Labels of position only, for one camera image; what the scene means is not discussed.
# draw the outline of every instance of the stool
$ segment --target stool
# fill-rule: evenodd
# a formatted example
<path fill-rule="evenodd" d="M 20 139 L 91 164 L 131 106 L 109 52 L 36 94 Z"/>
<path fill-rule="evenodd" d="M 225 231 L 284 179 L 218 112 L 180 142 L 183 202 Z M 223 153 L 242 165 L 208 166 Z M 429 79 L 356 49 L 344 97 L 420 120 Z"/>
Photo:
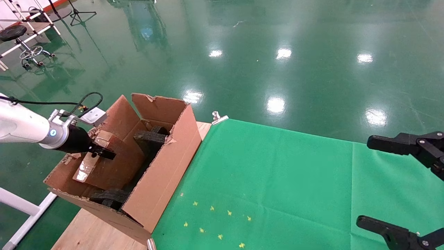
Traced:
<path fill-rule="evenodd" d="M 21 59 L 21 64 L 24 68 L 29 67 L 30 60 L 33 61 L 37 66 L 43 66 L 44 63 L 42 61 L 37 62 L 35 59 L 36 56 L 44 54 L 48 57 L 55 57 L 56 55 L 43 50 L 42 46 L 29 47 L 26 45 L 26 43 L 19 38 L 26 33 L 26 30 L 26 27 L 23 25 L 11 26 L 0 32 L 0 40 L 3 42 L 16 40 L 16 43 L 21 45 L 20 49 L 22 50 L 22 53 L 20 54 L 19 58 Z"/>

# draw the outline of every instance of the white metal frame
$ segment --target white metal frame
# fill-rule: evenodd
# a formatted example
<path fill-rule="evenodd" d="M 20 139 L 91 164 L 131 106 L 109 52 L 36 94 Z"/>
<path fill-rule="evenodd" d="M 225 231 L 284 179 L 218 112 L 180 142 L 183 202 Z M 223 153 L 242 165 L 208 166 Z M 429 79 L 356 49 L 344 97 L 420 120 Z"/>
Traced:
<path fill-rule="evenodd" d="M 39 206 L 19 197 L 3 188 L 0 188 L 0 202 L 10 207 L 29 214 L 29 218 L 23 223 L 18 231 L 6 243 L 2 250 L 13 250 L 23 239 L 26 233 L 32 228 L 37 220 L 42 216 L 49 205 L 54 201 L 57 195 L 49 193 Z"/>
<path fill-rule="evenodd" d="M 54 23 L 51 21 L 51 19 L 49 19 L 48 15 L 46 14 L 46 12 L 43 10 L 43 7 L 40 5 L 40 3 L 38 2 L 38 0 L 34 0 L 34 2 L 37 5 L 37 8 L 39 10 L 31 10 L 31 11 L 21 11 L 19 8 L 17 8 L 17 6 L 15 6 L 15 4 L 13 4 L 12 0 L 0 0 L 0 1 L 4 1 L 6 3 L 6 5 L 8 6 L 8 8 L 12 11 L 12 13 L 15 14 L 15 16 L 17 17 L 17 19 L 0 19 L 0 21 L 6 21 L 6 22 L 24 22 L 28 25 L 29 29 L 32 30 L 32 32 L 34 33 L 32 36 L 30 36 L 29 38 L 27 38 L 24 42 L 28 42 L 31 39 L 36 38 L 38 35 L 40 35 L 41 33 L 49 30 L 49 28 L 53 27 L 54 30 L 57 32 L 57 34 L 60 36 L 60 32 L 57 29 L 57 27 L 54 25 Z M 29 14 L 33 14 L 31 15 L 29 18 L 27 18 L 23 13 L 29 13 Z M 36 30 L 34 29 L 34 27 L 31 25 L 31 23 L 29 22 L 30 20 L 40 16 L 40 15 L 44 15 L 46 17 L 46 19 L 49 22 L 49 25 L 45 28 L 43 28 L 42 30 L 36 32 Z M 20 44 L 15 45 L 14 47 L 12 47 L 12 49 L 6 51 L 5 53 L 0 55 L 0 59 L 3 58 L 4 56 L 8 55 L 9 53 L 11 53 L 12 51 L 16 50 L 18 47 L 20 47 Z M 2 69 L 3 71 L 6 71 L 8 69 L 8 67 L 2 62 L 0 61 L 0 69 Z"/>

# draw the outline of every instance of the cardboard piece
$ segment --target cardboard piece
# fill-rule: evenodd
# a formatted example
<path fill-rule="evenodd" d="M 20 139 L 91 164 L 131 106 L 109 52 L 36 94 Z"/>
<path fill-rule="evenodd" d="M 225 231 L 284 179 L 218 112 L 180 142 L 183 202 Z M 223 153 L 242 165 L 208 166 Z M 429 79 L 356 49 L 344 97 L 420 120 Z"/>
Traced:
<path fill-rule="evenodd" d="M 202 139 L 193 110 L 184 101 L 136 93 L 132 94 L 132 100 L 142 119 L 121 96 L 107 110 L 107 120 L 95 132 L 98 143 L 116 151 L 113 161 L 82 154 L 67 162 L 65 156 L 44 183 L 51 187 L 50 191 L 146 245 Z M 168 143 L 161 147 L 122 206 L 128 215 L 90 201 L 91 194 L 99 188 L 124 185 L 134 176 L 142 165 L 143 153 L 132 136 L 155 125 L 163 125 L 170 131 Z M 84 182 L 76 180 L 82 162 L 95 167 Z"/>

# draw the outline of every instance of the black cable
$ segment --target black cable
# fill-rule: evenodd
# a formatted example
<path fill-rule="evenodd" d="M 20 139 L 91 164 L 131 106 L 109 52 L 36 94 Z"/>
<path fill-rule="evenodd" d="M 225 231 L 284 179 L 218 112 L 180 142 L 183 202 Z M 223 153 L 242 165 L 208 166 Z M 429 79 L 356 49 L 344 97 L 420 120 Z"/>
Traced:
<path fill-rule="evenodd" d="M 82 104 L 82 102 L 90 95 L 93 94 L 97 94 L 100 96 L 100 100 L 91 108 L 86 108 L 86 106 L 84 106 Z M 79 102 L 65 102 L 65 101 L 57 101 L 57 102 L 41 102 L 41 101 L 23 101 L 23 100 L 19 100 L 15 97 L 3 97 L 0 96 L 0 99 L 2 100 L 7 100 L 12 102 L 12 105 L 16 105 L 17 103 L 25 103 L 25 104 L 38 104 L 38 105 L 75 105 L 75 107 L 72 109 L 71 112 L 69 112 L 68 114 L 63 114 L 62 117 L 69 117 L 70 115 L 72 115 L 79 107 L 84 107 L 84 111 L 83 113 L 81 113 L 78 117 L 82 117 L 84 114 L 87 113 L 88 110 L 92 110 L 93 108 L 97 107 L 102 101 L 103 101 L 103 95 L 100 94 L 99 92 L 91 92 L 86 94 Z"/>
<path fill-rule="evenodd" d="M 41 102 L 41 101 L 22 101 L 15 97 L 2 97 L 0 99 L 7 100 L 12 102 L 13 105 L 17 103 L 25 103 L 25 104 L 39 104 L 39 105 L 77 105 L 76 102 L 65 102 L 65 101 L 57 101 L 57 102 Z"/>
<path fill-rule="evenodd" d="M 91 92 L 91 93 L 88 93 L 88 94 L 86 94 L 78 103 L 76 103 L 76 105 L 75 105 L 75 107 L 72 109 L 72 111 L 71 112 L 69 112 L 68 114 L 63 114 L 62 115 L 62 117 L 69 117 L 70 115 L 72 115 L 80 106 L 83 106 L 82 105 L 82 102 L 88 97 L 88 96 L 90 96 L 90 95 L 92 95 L 92 94 L 97 94 L 97 95 L 99 95 L 100 96 L 100 100 L 94 105 L 94 106 L 92 106 L 90 109 L 93 109 L 93 108 L 95 108 L 95 107 L 97 107 L 101 102 L 102 102 L 102 100 L 103 100 L 103 95 L 102 94 L 100 94 L 99 92 Z M 78 117 L 80 118 L 80 117 L 82 117 L 84 114 L 86 114 L 87 113 L 87 111 L 85 110 L 83 113 L 81 113 Z"/>

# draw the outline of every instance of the robotic arm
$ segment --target robotic arm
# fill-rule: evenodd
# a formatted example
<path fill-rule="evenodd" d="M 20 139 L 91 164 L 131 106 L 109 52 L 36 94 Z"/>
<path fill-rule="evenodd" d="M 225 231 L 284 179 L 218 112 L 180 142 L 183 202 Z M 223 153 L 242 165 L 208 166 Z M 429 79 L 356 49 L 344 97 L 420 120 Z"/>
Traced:
<path fill-rule="evenodd" d="M 46 149 L 66 153 L 91 152 L 93 156 L 114 159 L 114 152 L 96 145 L 83 128 L 76 126 L 78 121 L 92 126 L 100 125 L 107 118 L 101 109 L 94 107 L 81 117 L 55 109 L 45 119 L 9 99 L 0 93 L 0 142 L 38 143 Z M 68 116 L 66 121 L 61 120 L 62 116 Z"/>
<path fill-rule="evenodd" d="M 400 133 L 394 138 L 372 135 L 367 141 L 367 147 L 400 155 L 411 154 L 444 181 L 443 132 L 436 131 L 424 135 Z M 390 250 L 436 250 L 444 245 L 444 228 L 419 237 L 406 228 L 364 215 L 357 218 L 356 225 L 381 235 Z"/>

